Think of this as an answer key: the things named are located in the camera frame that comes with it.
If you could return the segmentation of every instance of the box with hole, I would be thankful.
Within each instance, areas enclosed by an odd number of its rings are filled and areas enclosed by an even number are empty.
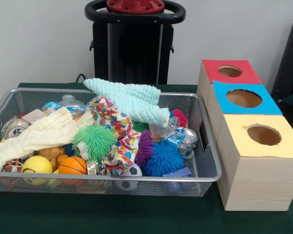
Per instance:
[[[247,60],[202,60],[197,95],[208,104],[213,82],[232,84],[261,84],[258,75]]]
[[[215,140],[223,114],[282,115],[266,88],[261,84],[226,84],[214,81],[209,93],[207,112]]]
[[[286,211],[293,198],[293,129],[283,116],[227,115],[217,182],[227,211]]]

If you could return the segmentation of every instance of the table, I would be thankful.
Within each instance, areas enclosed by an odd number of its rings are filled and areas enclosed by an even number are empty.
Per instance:
[[[21,83],[19,87],[84,89],[80,83]],[[196,92],[196,85],[159,85]],[[225,212],[217,184],[202,198],[0,193],[0,233],[292,234],[287,212]]]

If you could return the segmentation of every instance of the soccer ball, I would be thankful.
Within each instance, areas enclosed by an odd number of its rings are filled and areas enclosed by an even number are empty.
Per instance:
[[[137,164],[133,164],[128,172],[121,176],[142,176],[140,167]],[[132,180],[115,180],[116,186],[123,191],[133,191],[138,187],[138,181]]]

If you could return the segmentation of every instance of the metal basket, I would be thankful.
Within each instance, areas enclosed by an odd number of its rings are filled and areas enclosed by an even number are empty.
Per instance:
[[[66,89],[30,89],[17,88],[7,92],[0,101],[0,131],[4,123],[19,113],[29,113],[40,109],[50,101],[61,100],[65,94],[88,103],[95,94],[88,90]],[[160,107],[170,110],[180,109],[189,119],[189,128],[199,136],[194,148],[195,156],[185,160],[192,177],[168,178],[148,176],[104,176],[104,175],[63,175],[63,174],[27,174],[0,172],[0,191],[70,194],[113,194],[113,195],[175,195],[203,196],[211,183],[221,175],[218,154],[209,125],[203,100],[195,94],[162,93]],[[115,182],[136,187],[133,191],[124,191]],[[172,182],[180,187],[172,193]]]

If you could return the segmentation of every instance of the white wall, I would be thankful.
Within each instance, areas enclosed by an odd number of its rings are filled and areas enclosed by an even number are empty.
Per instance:
[[[0,97],[20,82],[93,77],[90,0],[0,0]],[[197,84],[201,59],[249,59],[271,89],[293,21],[293,0],[175,0],[170,84]]]

